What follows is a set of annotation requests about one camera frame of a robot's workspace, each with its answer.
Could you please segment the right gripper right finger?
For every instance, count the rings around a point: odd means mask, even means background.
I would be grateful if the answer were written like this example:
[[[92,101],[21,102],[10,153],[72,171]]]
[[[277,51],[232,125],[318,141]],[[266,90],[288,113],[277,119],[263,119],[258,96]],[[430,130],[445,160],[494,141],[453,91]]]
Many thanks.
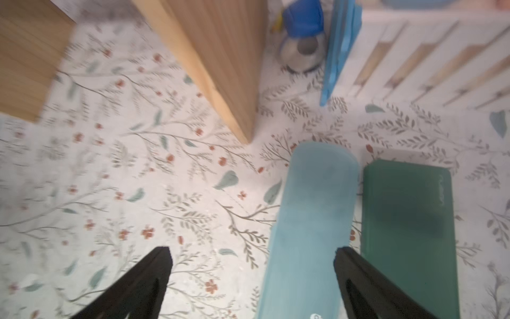
[[[434,318],[350,247],[333,262],[348,318]]]

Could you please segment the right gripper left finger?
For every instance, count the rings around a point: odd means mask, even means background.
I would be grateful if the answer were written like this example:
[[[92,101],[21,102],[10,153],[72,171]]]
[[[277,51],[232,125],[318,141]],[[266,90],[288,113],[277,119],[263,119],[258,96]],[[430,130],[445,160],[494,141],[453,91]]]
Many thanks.
[[[73,318],[158,318],[173,259],[156,247]]]

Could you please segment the dark green pencil case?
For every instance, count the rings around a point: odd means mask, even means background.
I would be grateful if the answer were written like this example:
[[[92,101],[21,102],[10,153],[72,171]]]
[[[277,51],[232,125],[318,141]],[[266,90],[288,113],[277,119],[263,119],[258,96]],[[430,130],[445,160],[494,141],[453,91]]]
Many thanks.
[[[437,318],[459,318],[448,169],[378,159],[363,170],[361,255]]]

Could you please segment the teal pencil case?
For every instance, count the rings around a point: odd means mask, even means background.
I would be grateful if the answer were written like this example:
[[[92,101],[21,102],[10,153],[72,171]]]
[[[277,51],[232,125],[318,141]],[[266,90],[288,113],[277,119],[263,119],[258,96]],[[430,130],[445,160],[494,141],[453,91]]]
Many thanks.
[[[338,318],[333,262],[349,245],[359,164],[345,148],[304,142],[293,152],[272,227],[257,318]]]

